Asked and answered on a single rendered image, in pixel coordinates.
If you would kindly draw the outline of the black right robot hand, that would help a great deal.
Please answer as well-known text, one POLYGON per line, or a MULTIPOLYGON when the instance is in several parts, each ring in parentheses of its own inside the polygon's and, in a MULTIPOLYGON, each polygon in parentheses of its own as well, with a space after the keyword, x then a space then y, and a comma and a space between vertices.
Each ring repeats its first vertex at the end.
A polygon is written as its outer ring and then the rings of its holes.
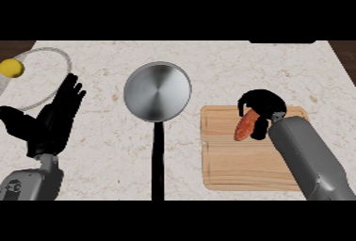
POLYGON ((256 140, 266 138, 269 121, 279 121, 287 115, 287 105, 281 97, 266 89, 250 90, 238 100, 239 116, 250 110, 260 115, 250 137, 256 140))

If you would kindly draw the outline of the orange sweet potato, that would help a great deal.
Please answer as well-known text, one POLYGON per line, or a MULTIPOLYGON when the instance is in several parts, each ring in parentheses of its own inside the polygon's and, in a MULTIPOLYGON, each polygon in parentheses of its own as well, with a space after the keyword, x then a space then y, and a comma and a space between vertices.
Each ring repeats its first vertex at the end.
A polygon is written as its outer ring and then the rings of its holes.
POLYGON ((242 141, 253 133, 254 130, 254 123, 259 119, 260 115, 256 113, 256 111, 251 109, 244 117, 239 120, 239 123, 236 125, 235 129, 235 140, 242 141))

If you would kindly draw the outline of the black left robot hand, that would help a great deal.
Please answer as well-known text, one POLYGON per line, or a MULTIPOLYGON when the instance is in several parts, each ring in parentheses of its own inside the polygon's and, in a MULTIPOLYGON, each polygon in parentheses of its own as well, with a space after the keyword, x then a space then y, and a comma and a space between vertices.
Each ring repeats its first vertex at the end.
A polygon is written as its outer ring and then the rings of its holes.
POLYGON ((53 102, 41 108, 36 118, 10 106, 0 106, 0 121, 7 133, 27 142, 28 157, 44 153, 58 155, 64 151, 84 95, 78 76, 70 73, 53 102))

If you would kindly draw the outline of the yellow lemon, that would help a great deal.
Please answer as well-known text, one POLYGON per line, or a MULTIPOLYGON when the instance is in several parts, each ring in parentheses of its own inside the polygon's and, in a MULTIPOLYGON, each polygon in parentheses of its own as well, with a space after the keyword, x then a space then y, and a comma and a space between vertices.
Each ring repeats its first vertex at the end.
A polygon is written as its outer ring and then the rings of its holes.
POLYGON ((0 62, 0 73, 6 77, 16 78, 22 75, 24 71, 25 71, 24 64, 15 58, 5 59, 0 62))

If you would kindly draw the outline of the pale wooden cutting board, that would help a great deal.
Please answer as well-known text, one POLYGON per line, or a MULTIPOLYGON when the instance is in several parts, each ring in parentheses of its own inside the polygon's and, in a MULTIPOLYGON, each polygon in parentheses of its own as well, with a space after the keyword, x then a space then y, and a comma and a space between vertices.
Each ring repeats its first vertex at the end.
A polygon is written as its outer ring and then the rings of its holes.
POLYGON ((202 183, 220 191, 298 191, 270 138, 233 139, 241 120, 235 105, 201 109, 202 183))

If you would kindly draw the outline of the white round plate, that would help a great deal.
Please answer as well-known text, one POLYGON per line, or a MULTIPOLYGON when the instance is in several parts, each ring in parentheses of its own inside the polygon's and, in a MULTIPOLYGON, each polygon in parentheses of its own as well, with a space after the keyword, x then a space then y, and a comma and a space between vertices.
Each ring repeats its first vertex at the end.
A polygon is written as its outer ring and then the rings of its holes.
POLYGON ((55 47, 40 47, 15 57, 25 71, 16 78, 0 74, 0 105, 28 111, 56 95, 67 74, 72 71, 70 55, 55 47))

